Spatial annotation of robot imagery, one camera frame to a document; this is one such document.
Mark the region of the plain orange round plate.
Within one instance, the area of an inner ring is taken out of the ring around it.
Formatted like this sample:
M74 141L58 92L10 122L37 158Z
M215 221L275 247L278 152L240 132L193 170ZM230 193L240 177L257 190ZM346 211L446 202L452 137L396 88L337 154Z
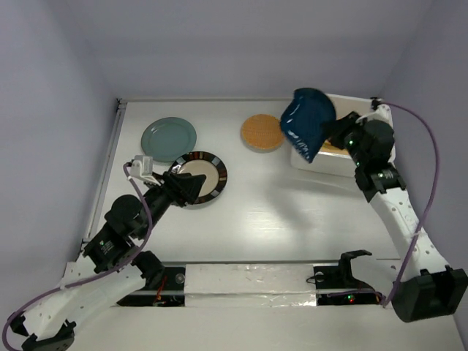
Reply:
M348 155L346 149L340 149L335 146L332 146L328 141L325 141L320 149L321 152L326 152L330 154L341 154L341 155Z

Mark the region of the dark blue shell shaped plate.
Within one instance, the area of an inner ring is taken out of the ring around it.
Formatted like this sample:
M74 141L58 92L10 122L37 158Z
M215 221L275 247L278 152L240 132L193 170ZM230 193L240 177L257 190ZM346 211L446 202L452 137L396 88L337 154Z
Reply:
M335 120L336 109L325 93L315 88L298 88L281 115L280 130L303 159L312 163L325 142L322 124Z

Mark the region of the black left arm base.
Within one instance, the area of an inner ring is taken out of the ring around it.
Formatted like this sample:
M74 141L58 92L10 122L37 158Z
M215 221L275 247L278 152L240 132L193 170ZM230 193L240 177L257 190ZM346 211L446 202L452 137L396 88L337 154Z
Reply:
M185 306L185 265L164 265L150 251L140 253L132 265L143 269L143 288L131 292L116 304L122 307Z

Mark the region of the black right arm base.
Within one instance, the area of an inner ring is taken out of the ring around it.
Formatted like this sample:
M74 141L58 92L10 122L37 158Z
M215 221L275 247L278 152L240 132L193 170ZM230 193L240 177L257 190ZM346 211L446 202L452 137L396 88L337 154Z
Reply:
M316 288L317 305L380 305L382 293L357 277L359 263L370 257L371 252L360 249L342 253L336 264L315 265L306 282Z

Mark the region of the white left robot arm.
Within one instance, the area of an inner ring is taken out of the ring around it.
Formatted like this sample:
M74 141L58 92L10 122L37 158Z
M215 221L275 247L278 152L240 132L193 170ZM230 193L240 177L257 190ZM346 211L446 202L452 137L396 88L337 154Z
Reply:
M128 164L124 174L135 194L114 201L102 229L56 287L10 315L1 333L7 350L14 348L8 341L9 332L24 337L22 350L67 350L84 322L140 288L160 285L165 267L145 246L170 206L195 202L206 177L135 173Z

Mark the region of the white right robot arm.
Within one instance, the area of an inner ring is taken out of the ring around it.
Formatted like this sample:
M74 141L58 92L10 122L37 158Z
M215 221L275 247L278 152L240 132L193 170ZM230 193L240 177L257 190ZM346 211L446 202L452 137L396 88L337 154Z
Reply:
M333 111L286 113L280 126L308 162L325 141L350 154L356 184L401 257L398 272L369 284L361 281L363 270L352 262L363 259L367 251L345 252L336 266L316 270L317 287L330 290L332 298L373 295L383 306L391 305L405 322L453 314L467 289L467 274L451 268L433 247L423 229L423 217L410 205L404 180L390 160L394 132L389 112L364 116L353 112L344 118L337 118Z

